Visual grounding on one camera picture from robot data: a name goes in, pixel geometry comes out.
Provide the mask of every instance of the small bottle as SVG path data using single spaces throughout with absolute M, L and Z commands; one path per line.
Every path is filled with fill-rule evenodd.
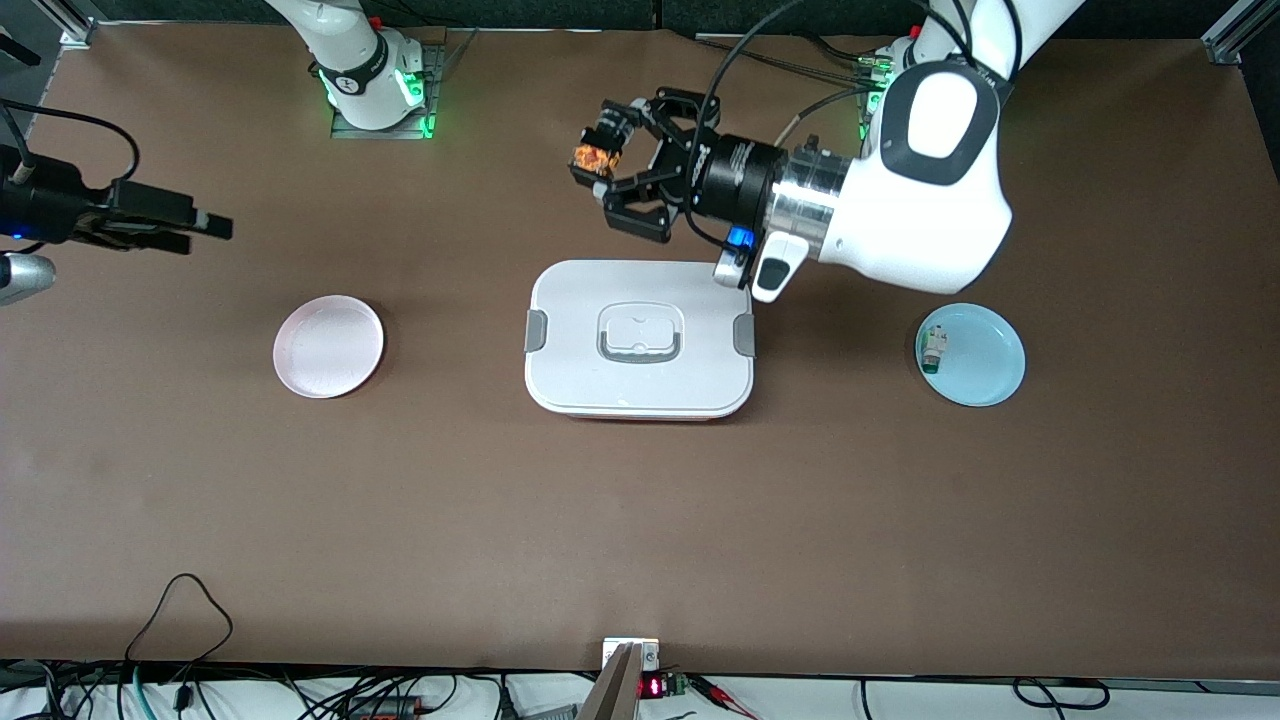
M 927 375 L 937 374 L 942 364 L 942 354 L 947 350 L 947 333 L 942 325 L 933 325 L 924 336 L 924 350 L 920 351 L 920 370 Z

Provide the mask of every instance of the silver cylinder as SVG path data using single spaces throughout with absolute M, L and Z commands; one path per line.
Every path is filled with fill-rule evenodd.
M 850 163 L 827 150 L 796 149 L 773 183 L 765 234 L 781 231 L 803 237 L 809 241 L 809 258 L 818 258 Z

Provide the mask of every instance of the brown table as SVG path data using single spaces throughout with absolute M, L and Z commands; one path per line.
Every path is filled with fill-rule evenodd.
M 413 143 L 330 141 L 287 28 L 105 27 L 67 53 L 47 104 L 127 126 L 140 181 L 237 233 L 52 247 L 58 286 L 0 313 L 3 655 L 119 656 L 192 570 L 236 616 L 228 660 L 589 667 L 646 633 L 696 670 L 1280 679 L 1280 188 L 1239 72 L 1194 41 L 1053 42 L 1028 68 L 1011 236 L 959 296 L 1028 347 L 998 407 L 909 368 L 951 299 L 809 265 L 759 307 L 728 420 L 552 415 L 521 379 L 544 268 L 712 259 L 608 231 L 564 170 L 577 132 L 719 56 L 485 33 Z M 828 91 L 742 60 L 723 128 L 771 138 Z M 805 131 L 851 152 L 851 105 Z M 33 147 L 97 183 L 127 160 L 52 119 Z M 326 293 L 374 304 L 389 350 L 355 395 L 302 400 L 271 341 Z M 187 588 L 143 655 L 216 635 Z

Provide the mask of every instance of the black button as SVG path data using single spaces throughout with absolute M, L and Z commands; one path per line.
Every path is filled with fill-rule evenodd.
M 755 284 L 764 290 L 778 290 L 790 273 L 791 265 L 777 258 L 767 258 L 760 263 L 760 273 L 755 275 Z

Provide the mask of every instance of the white plate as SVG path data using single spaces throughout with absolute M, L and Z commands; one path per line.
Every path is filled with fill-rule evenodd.
M 947 348 L 938 372 L 920 370 L 924 336 L 929 328 L 942 325 Z M 915 334 L 915 369 L 952 402 L 970 407 L 987 407 L 1009 400 L 1027 374 L 1027 351 L 1009 320 L 996 311 L 956 302 L 943 305 L 920 324 Z
M 374 374 L 383 323 L 369 305 L 328 295 L 293 311 L 275 336 L 275 374 L 302 397 L 338 397 Z

